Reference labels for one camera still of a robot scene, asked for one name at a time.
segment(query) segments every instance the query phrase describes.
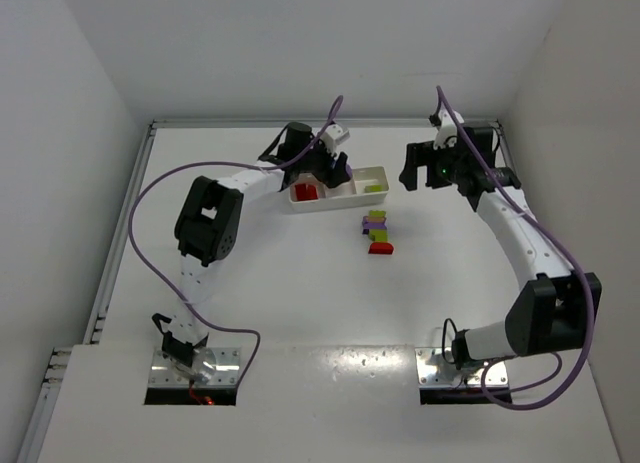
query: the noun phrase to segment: stacked blocks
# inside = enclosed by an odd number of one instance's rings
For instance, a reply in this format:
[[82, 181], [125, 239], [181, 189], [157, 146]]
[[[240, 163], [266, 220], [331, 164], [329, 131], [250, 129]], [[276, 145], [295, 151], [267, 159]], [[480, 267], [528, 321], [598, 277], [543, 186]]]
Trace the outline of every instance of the stacked blocks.
[[369, 239], [373, 240], [369, 246], [371, 255], [393, 254], [393, 245], [388, 242], [387, 237], [386, 215], [386, 211], [371, 210], [369, 216], [362, 218], [362, 234], [369, 235]]

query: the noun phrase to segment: metal mounting plate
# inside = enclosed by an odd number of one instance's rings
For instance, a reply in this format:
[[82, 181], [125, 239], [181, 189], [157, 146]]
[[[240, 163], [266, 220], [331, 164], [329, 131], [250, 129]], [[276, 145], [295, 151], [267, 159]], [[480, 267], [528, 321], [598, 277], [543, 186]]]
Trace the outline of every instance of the metal mounting plate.
[[[208, 384], [196, 383], [194, 388], [227, 390], [236, 387], [240, 369], [240, 348], [203, 348], [215, 358], [215, 376]], [[189, 377], [178, 370], [162, 350], [153, 352], [151, 370], [149, 371], [148, 388], [152, 389], [186, 389]]]
[[[447, 358], [451, 360], [451, 349], [445, 348]], [[416, 348], [418, 385], [421, 390], [462, 390], [479, 389], [480, 377], [484, 366], [473, 369], [457, 370], [455, 366], [442, 358], [441, 348]], [[486, 381], [492, 390], [509, 389], [507, 367], [504, 363], [494, 365]]]

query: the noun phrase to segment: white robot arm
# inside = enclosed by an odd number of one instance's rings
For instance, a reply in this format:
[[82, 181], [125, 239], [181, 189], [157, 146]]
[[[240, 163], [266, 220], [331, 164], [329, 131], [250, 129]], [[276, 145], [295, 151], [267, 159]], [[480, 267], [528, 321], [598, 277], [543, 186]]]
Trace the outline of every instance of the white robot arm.
[[[301, 173], [313, 174], [329, 188], [351, 179], [347, 155], [338, 154], [338, 146], [349, 138], [349, 130], [333, 123], [305, 152], [313, 137], [311, 127], [289, 123], [256, 163], [265, 171], [244, 170], [218, 180], [204, 176], [194, 180], [174, 233], [181, 253], [180, 291], [198, 314], [206, 314], [205, 304], [214, 293], [221, 260], [235, 245], [244, 204], [285, 190]], [[210, 217], [207, 210], [215, 210], [215, 216]], [[157, 313], [153, 321], [163, 335], [163, 352], [191, 373], [190, 368], [197, 364], [198, 348], [206, 344], [208, 329], [183, 302], [178, 302], [173, 315]]]
[[[456, 119], [463, 122], [456, 113]], [[458, 369], [501, 357], [529, 356], [581, 348], [586, 331], [584, 293], [573, 267], [523, 215], [517, 214], [465, 144], [445, 109], [430, 118], [438, 128], [434, 141], [407, 145], [400, 182], [417, 188], [417, 169], [427, 167], [427, 187], [457, 185], [471, 208], [489, 225], [514, 269], [520, 288], [506, 318], [482, 328], [462, 330], [452, 342]], [[493, 128], [464, 127], [507, 194], [535, 219], [521, 184], [510, 168], [495, 167]], [[586, 275], [595, 310], [602, 287], [593, 273]]]

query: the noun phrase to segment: white wall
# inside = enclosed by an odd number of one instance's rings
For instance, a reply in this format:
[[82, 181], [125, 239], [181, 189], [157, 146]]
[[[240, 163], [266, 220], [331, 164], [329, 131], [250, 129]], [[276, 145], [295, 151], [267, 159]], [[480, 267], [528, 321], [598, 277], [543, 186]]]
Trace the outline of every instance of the white wall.
[[0, 0], [0, 461], [82, 340], [142, 130], [64, 0]]
[[625, 461], [640, 453], [640, 0], [568, 0], [509, 111], [532, 207], [604, 285], [591, 363]]
[[563, 0], [67, 0], [129, 106], [161, 116], [495, 116]]

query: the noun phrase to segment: white tray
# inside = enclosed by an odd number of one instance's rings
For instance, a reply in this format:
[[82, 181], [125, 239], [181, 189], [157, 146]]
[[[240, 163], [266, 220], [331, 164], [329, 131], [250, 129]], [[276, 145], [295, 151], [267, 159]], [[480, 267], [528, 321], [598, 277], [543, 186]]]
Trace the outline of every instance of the white tray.
[[[310, 211], [335, 210], [355, 206], [377, 205], [384, 201], [389, 193], [389, 182], [382, 166], [353, 168], [353, 177], [348, 182], [329, 189], [310, 174], [302, 174], [289, 188], [289, 203], [293, 211], [305, 213]], [[295, 186], [299, 184], [314, 185], [318, 191], [317, 200], [297, 201]], [[365, 193], [370, 185], [380, 185], [382, 191]]]

